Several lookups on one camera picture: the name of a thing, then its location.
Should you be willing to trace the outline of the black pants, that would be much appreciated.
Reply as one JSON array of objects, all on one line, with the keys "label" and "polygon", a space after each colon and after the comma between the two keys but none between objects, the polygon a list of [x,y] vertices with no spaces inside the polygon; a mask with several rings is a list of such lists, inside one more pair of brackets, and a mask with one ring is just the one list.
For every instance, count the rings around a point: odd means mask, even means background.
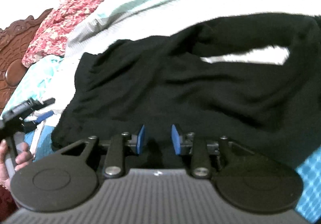
[{"label": "black pants", "polygon": [[178,167],[170,132],[179,124],[298,167],[320,146],[320,17],[233,16],[119,40],[82,55],[75,88],[54,150],[144,125],[151,164]]}]

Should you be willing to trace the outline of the carved wooden headboard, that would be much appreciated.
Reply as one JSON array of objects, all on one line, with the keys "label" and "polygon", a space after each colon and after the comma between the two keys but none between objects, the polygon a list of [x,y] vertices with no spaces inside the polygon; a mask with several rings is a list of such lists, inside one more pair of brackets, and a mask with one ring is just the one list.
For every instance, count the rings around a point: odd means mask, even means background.
[{"label": "carved wooden headboard", "polygon": [[1,29],[1,110],[5,108],[8,100],[27,72],[27,68],[22,65],[22,58],[40,24],[51,11],[52,9],[45,10],[36,19],[30,15],[24,20],[16,20],[7,28]]}]

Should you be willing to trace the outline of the patterned teal beige bedsheet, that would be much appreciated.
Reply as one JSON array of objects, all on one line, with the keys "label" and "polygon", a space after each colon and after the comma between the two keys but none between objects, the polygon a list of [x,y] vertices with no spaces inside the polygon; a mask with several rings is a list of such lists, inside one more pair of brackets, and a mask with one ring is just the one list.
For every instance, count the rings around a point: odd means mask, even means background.
[{"label": "patterned teal beige bedsheet", "polygon": [[[150,35],[172,35],[188,26],[212,18],[247,15],[257,13],[285,12],[309,16],[320,15],[320,0],[114,0],[103,2],[92,15],[76,27],[71,34],[72,42],[67,47],[66,56],[59,71],[52,78],[47,96],[58,98],[54,109],[65,108],[75,93],[75,72],[81,55],[85,51],[91,54],[103,52],[117,39],[142,39]],[[251,50],[249,54],[229,54],[218,61],[263,62],[281,65],[289,54],[285,49],[277,54],[277,48],[267,47]],[[161,180],[159,188],[170,188],[168,180],[183,181],[183,184],[201,184],[187,176],[182,170],[140,170],[129,176],[132,179]],[[72,210],[55,214],[40,214],[20,209],[3,223],[111,223],[106,213],[95,213],[95,203],[108,201],[108,194],[97,195],[88,203]],[[309,223],[294,210],[274,216],[250,215],[228,206],[217,194],[211,194],[215,201],[212,212],[213,223]]]}]

